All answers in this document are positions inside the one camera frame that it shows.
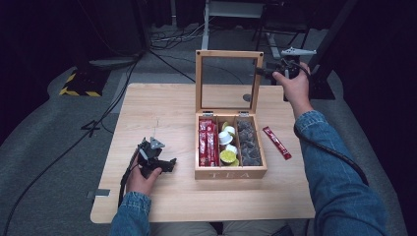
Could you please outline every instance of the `person's left hand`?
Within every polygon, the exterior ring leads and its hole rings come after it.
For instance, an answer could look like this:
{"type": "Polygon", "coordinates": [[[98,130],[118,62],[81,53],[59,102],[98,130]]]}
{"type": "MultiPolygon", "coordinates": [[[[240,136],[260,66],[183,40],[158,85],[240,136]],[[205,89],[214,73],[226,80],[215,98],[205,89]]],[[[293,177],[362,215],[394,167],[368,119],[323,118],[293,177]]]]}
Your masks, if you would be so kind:
{"type": "Polygon", "coordinates": [[[138,166],[138,157],[135,158],[133,162],[133,169],[129,175],[128,181],[126,183],[126,193],[137,192],[142,193],[147,196],[150,195],[153,184],[156,181],[157,177],[162,172],[161,168],[156,168],[152,171],[148,179],[146,179],[138,166]]]}

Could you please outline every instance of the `denim sleeve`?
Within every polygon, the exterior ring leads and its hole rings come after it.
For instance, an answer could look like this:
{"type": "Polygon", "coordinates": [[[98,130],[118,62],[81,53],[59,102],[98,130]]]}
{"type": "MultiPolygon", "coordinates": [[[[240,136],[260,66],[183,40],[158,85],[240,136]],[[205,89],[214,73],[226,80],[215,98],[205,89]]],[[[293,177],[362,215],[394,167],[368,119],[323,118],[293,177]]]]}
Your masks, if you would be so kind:
{"type": "Polygon", "coordinates": [[[111,222],[110,235],[150,235],[151,201],[146,195],[129,192],[111,222]]]}
{"type": "MultiPolygon", "coordinates": [[[[352,158],[336,130],[318,111],[301,115],[296,129],[306,138],[352,158]]],[[[387,235],[387,214],[379,196],[344,161],[301,141],[316,210],[315,235],[387,235]]]]}

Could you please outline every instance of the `gray floor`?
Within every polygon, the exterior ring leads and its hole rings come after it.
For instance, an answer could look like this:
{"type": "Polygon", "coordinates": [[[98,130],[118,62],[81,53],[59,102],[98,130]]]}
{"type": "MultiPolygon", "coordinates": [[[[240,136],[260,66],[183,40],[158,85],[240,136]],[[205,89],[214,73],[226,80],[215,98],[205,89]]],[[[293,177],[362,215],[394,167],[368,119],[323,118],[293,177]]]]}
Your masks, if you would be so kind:
{"type": "MultiPolygon", "coordinates": [[[[252,30],[217,30],[210,36],[208,49],[253,50],[252,30]]],[[[316,49],[325,31],[312,30],[306,49],[316,49]]],[[[294,42],[297,47],[299,39],[294,42]]],[[[278,36],[279,45],[288,41],[278,36]]],[[[195,74],[194,54],[201,38],[182,42],[172,49],[155,51],[168,63],[190,75],[195,74]]],[[[267,47],[266,60],[271,61],[267,47]]],[[[50,163],[59,158],[84,133],[82,126],[98,120],[105,112],[120,85],[126,80],[125,69],[113,71],[102,97],[59,95],[74,68],[57,77],[48,88],[50,99],[28,116],[0,147],[0,230],[3,231],[13,203],[25,187],[50,163]]],[[[190,83],[187,78],[147,54],[134,70],[132,81],[154,83],[190,83]],[[170,79],[160,75],[170,74],[170,79]]],[[[346,141],[358,164],[367,174],[371,187],[382,197],[388,211],[387,229],[391,235],[406,235],[396,193],[381,168],[366,136],[342,98],[342,85],[337,74],[328,78],[336,100],[313,100],[316,109],[325,113],[330,123],[346,141]]],[[[92,200],[88,191],[97,188],[112,133],[118,119],[118,109],[110,113],[91,138],[82,139],[63,155],[28,190],[13,215],[9,235],[106,235],[109,224],[94,224],[89,220],[92,200]]],[[[296,235],[302,235],[305,220],[290,220],[296,235]]]]}

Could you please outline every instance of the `person's arm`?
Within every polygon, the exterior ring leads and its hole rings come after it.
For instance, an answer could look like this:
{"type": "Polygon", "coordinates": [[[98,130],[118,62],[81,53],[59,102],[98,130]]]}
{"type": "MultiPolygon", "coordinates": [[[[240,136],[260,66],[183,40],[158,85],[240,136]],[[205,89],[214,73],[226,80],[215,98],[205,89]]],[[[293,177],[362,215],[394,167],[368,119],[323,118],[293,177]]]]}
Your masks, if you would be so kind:
{"type": "MultiPolygon", "coordinates": [[[[336,130],[311,106],[304,72],[293,80],[274,77],[284,87],[300,134],[352,159],[336,130]]],[[[387,235],[382,201],[351,166],[304,141],[301,150],[316,210],[315,235],[387,235]]]]}
{"type": "Polygon", "coordinates": [[[149,195],[153,183],[162,170],[156,168],[146,179],[136,164],[129,175],[123,202],[111,222],[110,235],[150,235],[149,195]]]}

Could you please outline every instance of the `box lid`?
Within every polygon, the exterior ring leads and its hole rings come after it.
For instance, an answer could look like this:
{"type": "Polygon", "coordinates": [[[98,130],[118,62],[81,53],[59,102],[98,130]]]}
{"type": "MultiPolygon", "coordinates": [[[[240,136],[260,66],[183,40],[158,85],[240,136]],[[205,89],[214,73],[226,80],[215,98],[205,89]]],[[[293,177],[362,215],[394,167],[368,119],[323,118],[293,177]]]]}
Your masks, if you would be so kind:
{"type": "Polygon", "coordinates": [[[261,51],[196,50],[196,112],[255,114],[261,84],[256,68],[263,67],[263,59],[261,51]],[[208,94],[207,87],[217,89],[208,94]],[[231,97],[227,93],[230,87],[241,87],[242,93],[236,97],[234,92],[231,97]]]}

